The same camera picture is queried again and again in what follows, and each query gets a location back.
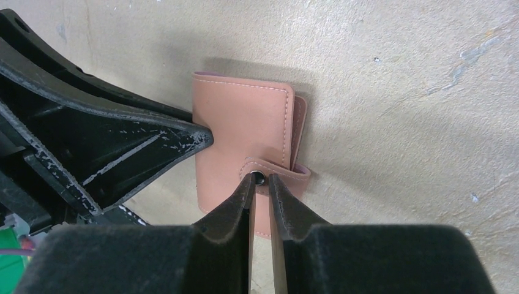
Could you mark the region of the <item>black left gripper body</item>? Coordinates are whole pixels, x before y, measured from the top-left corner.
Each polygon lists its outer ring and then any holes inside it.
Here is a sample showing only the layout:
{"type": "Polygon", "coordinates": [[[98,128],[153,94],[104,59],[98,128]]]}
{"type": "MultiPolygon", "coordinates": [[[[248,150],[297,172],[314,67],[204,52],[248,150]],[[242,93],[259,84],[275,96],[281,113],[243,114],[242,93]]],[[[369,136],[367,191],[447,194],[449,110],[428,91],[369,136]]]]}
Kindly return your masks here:
{"type": "Polygon", "coordinates": [[[140,123],[52,101],[1,102],[1,204],[31,236],[61,224],[143,225],[124,206],[143,181],[140,123]]]}

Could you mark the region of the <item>brown leather card holder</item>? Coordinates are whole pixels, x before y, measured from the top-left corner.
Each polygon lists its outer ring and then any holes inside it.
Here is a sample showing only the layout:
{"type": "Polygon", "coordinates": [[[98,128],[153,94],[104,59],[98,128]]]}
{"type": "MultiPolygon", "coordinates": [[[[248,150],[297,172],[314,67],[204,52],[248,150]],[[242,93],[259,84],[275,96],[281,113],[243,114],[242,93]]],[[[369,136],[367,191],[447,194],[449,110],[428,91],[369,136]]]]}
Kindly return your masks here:
{"type": "Polygon", "coordinates": [[[224,202],[243,177],[281,177],[301,198],[311,172],[297,163],[307,102],[286,83],[193,75],[193,122],[207,127],[213,144],[195,156],[198,206],[208,213],[224,202]]]}

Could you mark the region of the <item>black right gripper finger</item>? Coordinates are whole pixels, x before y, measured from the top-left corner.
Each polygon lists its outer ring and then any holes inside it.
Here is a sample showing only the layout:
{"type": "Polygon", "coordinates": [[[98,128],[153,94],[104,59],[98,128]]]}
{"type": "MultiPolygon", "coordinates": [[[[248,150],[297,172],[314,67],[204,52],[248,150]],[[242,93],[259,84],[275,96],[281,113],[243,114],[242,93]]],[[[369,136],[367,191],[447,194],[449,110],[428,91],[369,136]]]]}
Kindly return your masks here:
{"type": "Polygon", "coordinates": [[[255,177],[190,225],[66,225],[16,293],[249,293],[255,177]]]}
{"type": "Polygon", "coordinates": [[[276,293],[493,293],[474,248],[446,225],[333,225],[269,177],[276,293]]]}
{"type": "Polygon", "coordinates": [[[12,9],[1,10],[1,38],[44,71],[83,92],[118,104],[192,121],[192,114],[188,111],[147,99],[83,72],[41,39],[12,9]]]}
{"type": "Polygon", "coordinates": [[[98,216],[212,142],[186,111],[1,41],[1,192],[37,215],[98,216]]]}

